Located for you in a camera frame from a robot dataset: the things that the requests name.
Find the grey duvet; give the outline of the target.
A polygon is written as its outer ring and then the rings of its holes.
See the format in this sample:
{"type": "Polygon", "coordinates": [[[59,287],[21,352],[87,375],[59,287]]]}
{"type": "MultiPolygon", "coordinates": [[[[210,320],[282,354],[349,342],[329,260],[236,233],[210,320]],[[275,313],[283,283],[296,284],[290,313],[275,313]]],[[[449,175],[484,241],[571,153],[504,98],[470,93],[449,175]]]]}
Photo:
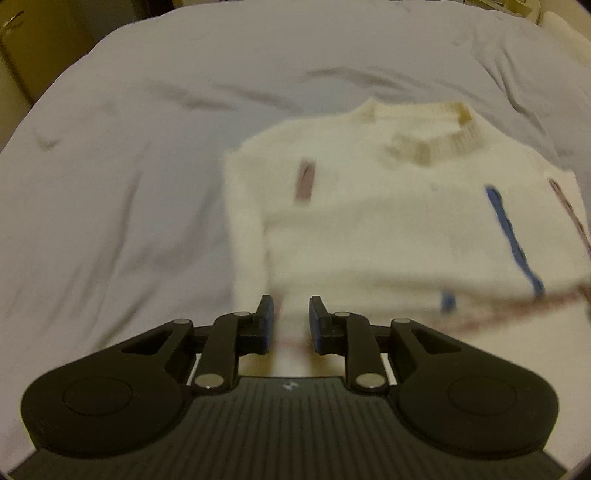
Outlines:
{"type": "Polygon", "coordinates": [[[590,188],[590,71],[526,20],[429,1],[243,1],[122,27],[1,154],[1,467],[45,372],[233,306],[222,155],[366,100],[463,100],[590,188]]]}

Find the cream knit sweater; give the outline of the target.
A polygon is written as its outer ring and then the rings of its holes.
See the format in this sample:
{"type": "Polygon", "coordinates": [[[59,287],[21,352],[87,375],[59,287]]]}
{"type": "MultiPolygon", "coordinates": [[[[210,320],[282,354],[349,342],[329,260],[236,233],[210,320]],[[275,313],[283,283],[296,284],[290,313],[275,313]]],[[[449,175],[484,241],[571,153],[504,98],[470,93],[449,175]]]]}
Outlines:
{"type": "Polygon", "coordinates": [[[311,351],[308,300],[408,317],[556,390],[550,453],[590,451],[590,233],[572,171],[461,102],[288,120],[225,156],[235,305],[276,302],[273,372],[339,371],[311,351]]]}

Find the wooden door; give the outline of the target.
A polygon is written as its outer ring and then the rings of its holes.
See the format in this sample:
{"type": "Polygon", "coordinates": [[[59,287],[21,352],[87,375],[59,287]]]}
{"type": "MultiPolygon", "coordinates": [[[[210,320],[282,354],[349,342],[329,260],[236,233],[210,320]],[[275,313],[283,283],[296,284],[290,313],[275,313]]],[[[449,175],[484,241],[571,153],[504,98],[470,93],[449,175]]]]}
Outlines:
{"type": "Polygon", "coordinates": [[[3,1],[1,53],[30,103],[91,48],[71,1],[3,1]]]}

